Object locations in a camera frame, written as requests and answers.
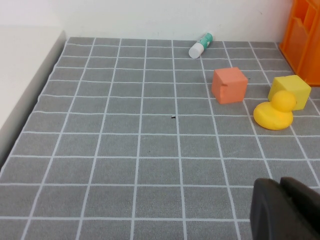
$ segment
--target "white grid line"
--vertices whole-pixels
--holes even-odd
[[[253,47],[252,47],[252,45],[251,45],[250,42],[249,42],[249,45],[250,45],[250,47],[251,47],[251,49],[252,49],[252,51],[253,51],[254,57],[255,57],[256,60],[258,61],[259,67],[261,68],[261,71],[263,72],[263,75],[264,75],[265,79],[267,80],[267,82],[269,83],[269,86],[271,87],[272,85],[271,85],[271,83],[270,83],[270,81],[269,81],[269,79],[268,79],[268,77],[267,77],[267,75],[266,75],[266,73],[265,73],[265,71],[264,71],[264,69],[263,69],[260,61],[259,61],[259,59],[257,58],[257,55],[256,55],[256,53],[255,53],[255,51],[254,51],[254,49],[253,49]],[[318,186],[320,186],[320,181],[319,181],[319,179],[318,179],[318,177],[317,177],[317,175],[316,175],[316,172],[315,172],[314,168],[312,167],[312,165],[311,165],[311,163],[310,163],[310,161],[309,161],[309,159],[308,159],[308,157],[307,157],[307,154],[306,154],[304,148],[302,147],[301,142],[300,142],[300,140],[298,139],[298,137],[297,137],[297,135],[296,135],[296,132],[295,132],[294,128],[292,127],[292,125],[290,125],[290,129],[291,129],[291,131],[292,131],[292,133],[293,133],[293,136],[294,136],[296,142],[298,143],[298,145],[299,145],[299,147],[300,147],[300,150],[301,150],[301,152],[302,152],[302,154],[303,154],[303,156],[304,156],[304,158],[305,158],[305,160],[306,160],[306,162],[307,162],[307,164],[308,164],[308,166],[309,166],[309,168],[310,168],[310,170],[311,170],[311,172],[312,172],[312,174],[313,174],[313,176],[314,176],[314,179],[315,179],[316,183],[318,184]]]
[[[88,65],[88,62],[89,62],[89,59],[90,59],[90,55],[91,55],[91,53],[92,53],[92,50],[93,50],[93,45],[92,45],[92,47],[91,47],[89,57],[88,57],[88,59],[87,59],[87,61],[86,61],[86,63],[85,63],[85,68],[86,68],[86,66]],[[61,128],[60,133],[62,133],[62,132],[64,131],[64,129],[65,129],[66,125],[67,125],[68,117],[69,117],[71,108],[72,108],[72,106],[73,106],[73,104],[74,104],[74,102],[75,102],[77,92],[78,92],[78,90],[79,90],[79,88],[80,88],[81,79],[83,78],[84,74],[85,74],[85,71],[82,72],[80,81],[79,81],[79,83],[78,83],[78,85],[77,85],[77,88],[76,88],[76,91],[75,91],[75,93],[74,93],[74,98],[72,99],[72,102],[71,102],[71,104],[70,104],[68,113],[67,113],[66,116],[65,116],[64,123],[63,123],[63,126],[62,126],[62,128]],[[28,229],[29,229],[29,226],[30,226],[30,223],[31,223],[31,217],[33,217],[33,215],[34,215],[34,212],[35,212],[35,209],[36,209],[36,205],[37,205],[37,202],[38,202],[40,193],[41,193],[41,191],[42,191],[42,189],[43,189],[43,186],[44,186],[44,183],[45,183],[45,181],[46,181],[46,179],[47,179],[47,176],[48,176],[50,167],[51,167],[51,165],[52,165],[54,156],[55,156],[55,154],[56,154],[56,151],[57,151],[57,149],[58,149],[58,145],[59,145],[59,143],[60,143],[61,137],[62,137],[62,134],[59,134],[59,137],[58,137],[58,139],[57,139],[57,141],[56,141],[54,150],[53,150],[53,152],[52,152],[52,156],[51,156],[50,161],[49,161],[49,164],[48,164],[48,166],[47,166],[47,168],[46,168],[46,171],[45,171],[45,174],[44,174],[44,176],[43,176],[41,185],[40,185],[40,187],[39,187],[39,189],[38,189],[38,191],[37,191],[37,193],[36,193],[36,195],[35,195],[35,198],[34,198],[34,201],[33,201],[33,204],[32,204],[32,208],[31,208],[31,211],[30,211],[30,214],[29,214],[29,219],[28,219],[28,221],[27,221],[27,223],[26,223],[26,225],[25,225],[25,228],[24,228],[24,230],[23,230],[23,234],[22,234],[21,240],[24,240],[25,237],[26,237],[26,235],[27,235],[27,232],[28,232]]]
[[[119,52],[120,52],[120,47],[121,47],[121,39],[119,41],[117,58],[115,60],[113,74],[112,74],[112,80],[111,80],[109,93],[108,93],[108,97],[107,97],[105,108],[104,108],[104,114],[103,114],[103,118],[102,118],[102,123],[101,123],[101,128],[100,128],[100,132],[99,132],[98,141],[97,141],[97,144],[96,144],[95,154],[94,154],[94,158],[93,158],[93,162],[92,162],[92,168],[91,168],[91,172],[90,172],[89,183],[88,183],[88,186],[86,188],[85,195],[84,195],[83,205],[82,205],[82,209],[81,209],[81,217],[80,217],[80,221],[79,221],[79,225],[78,225],[78,229],[77,229],[76,237],[75,237],[76,240],[79,240],[79,238],[80,238],[82,224],[83,224],[83,218],[85,217],[86,204],[87,204],[89,191],[90,191],[90,185],[91,185],[91,182],[92,182],[92,179],[93,179],[93,176],[94,176],[94,171],[95,171],[96,162],[97,162],[97,156],[98,156],[98,152],[99,152],[99,148],[100,148],[100,144],[101,144],[102,133],[103,133],[103,130],[104,130],[104,125],[105,125],[105,120],[106,120],[106,114],[105,113],[107,112],[108,106],[109,106],[109,99],[110,99],[110,94],[111,94],[111,91],[112,91],[112,86],[113,86],[114,78],[115,78],[115,74],[116,74],[116,67],[117,67],[117,63],[118,63],[118,56],[119,56]]]
[[[35,158],[35,159],[49,159],[51,156],[42,155],[11,155],[11,158]],[[54,156],[55,159],[93,159],[94,156]],[[136,159],[137,156],[97,156],[97,159]],[[179,159],[177,156],[140,156],[140,159]],[[195,157],[182,156],[181,159],[201,159],[201,160],[220,160],[220,157]],[[255,160],[263,161],[259,157],[224,157],[225,160]],[[305,161],[305,158],[266,158],[267,161]],[[310,161],[320,161],[320,158],[312,158]]]
[[[57,66],[56,69],[83,69],[84,67],[80,66]],[[113,67],[86,67],[86,69],[114,69]],[[124,68],[124,67],[117,67],[116,69],[120,70],[136,70],[141,71],[142,68]],[[172,69],[146,69],[146,71],[172,71]],[[202,71],[202,69],[176,69],[175,71],[182,71],[182,72],[189,72],[189,71]],[[212,69],[205,69],[204,71],[214,71]],[[246,72],[261,72],[261,70],[254,69],[254,70],[243,70]],[[265,70],[265,72],[288,72],[292,73],[291,70]]]
[[[0,220],[27,220],[26,216],[0,216]],[[31,220],[49,220],[49,221],[78,221],[80,217],[47,217],[47,216],[34,216]],[[92,220],[109,220],[109,221],[131,221],[131,217],[84,217],[85,221]],[[182,218],[164,218],[164,217],[135,217],[135,221],[184,221]],[[186,218],[188,222],[233,222],[234,219],[229,218]],[[250,219],[237,219],[237,222],[250,222]]]
[[[309,97],[309,100],[310,100],[310,102],[312,103],[312,105],[314,106],[315,110],[317,111],[317,113],[319,114],[319,117],[320,117],[320,111],[319,111],[319,109],[317,108],[317,105],[315,104],[314,100],[311,99],[310,97]]]
[[[92,44],[76,44],[76,43],[66,43],[67,45],[76,45],[76,46],[92,46]],[[117,47],[118,45],[108,45],[108,44],[96,44],[95,46],[101,47]],[[121,46],[122,48],[144,48],[144,46]],[[161,49],[170,49],[172,46],[147,46],[147,48],[161,48]],[[190,49],[191,46],[173,46],[174,49]],[[207,50],[212,49],[225,49],[224,47],[208,47]],[[227,49],[251,49],[250,47],[227,47]],[[276,48],[270,47],[254,47],[253,49],[265,49],[265,50],[276,50]]]
[[[49,82],[78,82],[78,80],[63,80],[63,79],[51,79]],[[90,80],[82,80],[82,82],[85,83],[99,83],[99,84],[109,84],[111,81],[90,81]],[[142,84],[140,81],[115,81],[115,84]],[[173,82],[160,82],[160,81],[147,81],[144,84],[174,84]],[[205,85],[206,83],[204,82],[176,82],[178,85]],[[248,85],[269,85],[268,83],[253,83],[249,82]]]
[[[226,53],[226,55],[227,55],[227,57],[228,57],[228,60],[229,60],[229,64],[230,64],[230,66],[231,66],[231,68],[232,68],[233,66],[232,66],[231,60],[230,60],[230,58],[229,58],[229,53],[228,53],[228,51],[227,51],[227,49],[226,49],[225,42],[223,41],[222,43],[223,43],[223,46],[224,46],[224,49],[225,49],[225,53]],[[259,147],[259,149],[260,149],[261,156],[262,156],[262,158],[264,159],[264,164],[265,164],[266,170],[267,170],[267,172],[268,172],[269,178],[273,179],[272,174],[271,174],[271,170],[270,170],[270,168],[269,168],[269,164],[268,164],[268,162],[267,162],[267,160],[266,160],[266,156],[265,156],[264,150],[262,149],[262,146],[261,146],[260,140],[259,140],[259,138],[258,138],[258,135],[257,135],[256,129],[255,129],[254,123],[252,122],[252,118],[251,118],[251,116],[250,116],[250,113],[249,113],[247,104],[246,104],[245,100],[243,100],[242,102],[243,102],[243,105],[244,105],[246,114],[248,115],[249,122],[250,122],[250,125],[251,125],[251,127],[252,127],[252,130],[253,130],[253,133],[254,133],[254,137],[255,137],[256,143],[258,144],[258,147]]]
[[[43,94],[42,96],[46,97],[54,97],[54,98],[73,98],[73,96],[70,95],[50,95],[50,94]],[[83,99],[106,99],[108,96],[81,96],[77,95],[76,98],[83,98]],[[140,99],[139,96],[110,96],[111,99]],[[145,96],[145,99],[175,99],[173,96]],[[185,96],[179,96],[177,99],[208,99],[207,97],[185,97]],[[245,100],[267,100],[267,98],[253,98],[253,97],[246,97]]]
[[[175,72],[175,54],[174,54],[174,41],[171,41],[172,51],[172,69],[173,69],[173,82],[174,82],[174,105],[175,105],[175,122],[176,122],[176,134],[177,134],[177,148],[178,148],[178,161],[179,161],[179,179],[180,179],[180,193],[181,193],[181,210],[183,219],[183,237],[184,240],[188,239],[187,236],[187,223],[186,219],[186,204],[185,204],[185,191],[184,191],[184,179],[182,171],[182,159],[181,159],[181,144],[180,144],[180,129],[179,129],[179,114],[178,114],[178,99],[177,99],[177,85],[176,85],[176,72]]]
[[[31,114],[41,113],[41,114],[67,114],[66,111],[41,111],[35,110]],[[70,112],[71,115],[103,115],[103,112]],[[106,113],[106,115],[125,115],[125,116],[139,116],[139,113]],[[143,113],[143,116],[172,116],[169,113]],[[211,117],[210,114],[179,114],[179,116],[200,116],[200,117]],[[248,115],[227,115],[227,114],[215,114],[216,117],[247,117]],[[320,118],[318,115],[297,115],[295,118]]]
[[[50,132],[50,131],[22,131],[23,134],[53,134],[53,135],[114,135],[114,136],[138,136],[139,133],[122,132]],[[177,136],[176,133],[140,133],[141,136]],[[180,136],[206,136],[215,137],[216,134],[204,133],[180,133]],[[271,138],[295,138],[295,135],[258,135],[258,134],[219,134],[221,137],[271,137]],[[320,135],[296,135],[299,138],[320,138]]]
[[[205,68],[204,68],[204,63],[203,63],[203,61],[202,61],[201,55],[200,55],[200,62],[201,62],[201,67],[202,67],[202,73],[203,73],[204,82],[207,83],[206,73],[205,73]],[[230,186],[229,186],[229,181],[228,181],[228,176],[227,176],[227,170],[226,170],[225,160],[224,160],[224,156],[223,156],[223,153],[222,153],[222,148],[221,148],[220,139],[219,139],[219,135],[218,135],[217,123],[216,123],[216,119],[215,119],[213,107],[212,107],[211,100],[210,100],[209,88],[208,88],[208,85],[207,85],[207,84],[205,85],[205,87],[206,87],[206,93],[207,93],[207,96],[208,96],[208,101],[209,101],[209,106],[210,106],[210,111],[211,111],[211,117],[212,117],[213,126],[214,126],[214,132],[216,133],[216,142],[217,142],[217,146],[218,146],[218,150],[219,150],[219,155],[220,155],[220,160],[221,160],[221,164],[222,164],[222,170],[223,170],[224,180],[225,180],[225,184],[226,184],[226,186],[227,186],[227,192],[228,192],[228,196],[229,196],[229,200],[230,200],[230,205],[231,205],[231,211],[232,211],[232,216],[233,216],[235,231],[236,231],[237,239],[238,239],[238,240],[241,240],[239,225],[238,225],[238,222],[236,221],[236,220],[237,220],[236,208],[235,208],[234,200],[233,200],[232,193],[231,193]]]
[[[41,183],[23,183],[23,182],[3,182],[0,186],[24,186],[24,187],[34,187],[40,186]],[[227,185],[196,185],[196,184],[134,184],[134,183],[45,183],[44,187],[155,187],[155,188],[227,188]],[[229,185],[233,189],[253,189],[254,186],[250,185]],[[311,189],[320,189],[320,186],[308,186]]]
[[[138,140],[137,140],[137,147],[136,147],[130,240],[134,239],[134,234],[135,234],[135,217],[136,217],[137,190],[138,190],[137,186],[138,186],[139,157],[140,157],[141,129],[142,129],[142,116],[143,116],[142,112],[144,107],[144,91],[145,91],[145,79],[146,79],[147,44],[148,44],[148,40],[146,39],[145,48],[144,48],[144,63],[143,63],[142,91],[141,91],[140,114],[139,114]]]
[[[87,58],[88,56],[72,56],[72,55],[63,55],[66,58]],[[115,59],[115,56],[91,56],[92,59]],[[119,59],[145,59],[144,57],[138,56],[119,56]],[[146,59],[168,59],[172,60],[172,57],[149,57],[147,56]],[[187,57],[175,57],[174,59],[182,59],[182,60],[191,60],[197,61],[198,59],[191,59]],[[230,58],[231,60],[257,60],[256,58]],[[225,57],[206,57],[202,58],[202,60],[228,60]],[[259,60],[283,60],[282,58],[259,58]]]

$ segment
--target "black object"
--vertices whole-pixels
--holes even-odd
[[[254,182],[253,240],[320,240],[320,195],[292,177]]]

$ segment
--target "yellow cube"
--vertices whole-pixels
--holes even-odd
[[[269,101],[280,90],[292,92],[296,98],[296,106],[293,110],[302,110],[307,103],[311,87],[297,75],[275,77],[268,95]]]

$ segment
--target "foam block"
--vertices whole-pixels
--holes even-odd
[[[269,101],[280,90],[292,92],[296,98],[296,106],[293,110],[302,110],[307,103],[311,87],[297,75],[275,77],[268,95]]]
[[[214,70],[211,91],[220,104],[242,102],[248,79],[238,67]]]

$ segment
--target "orange cube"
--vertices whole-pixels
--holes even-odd
[[[248,78],[238,67],[214,70],[211,91],[220,104],[242,102]]]

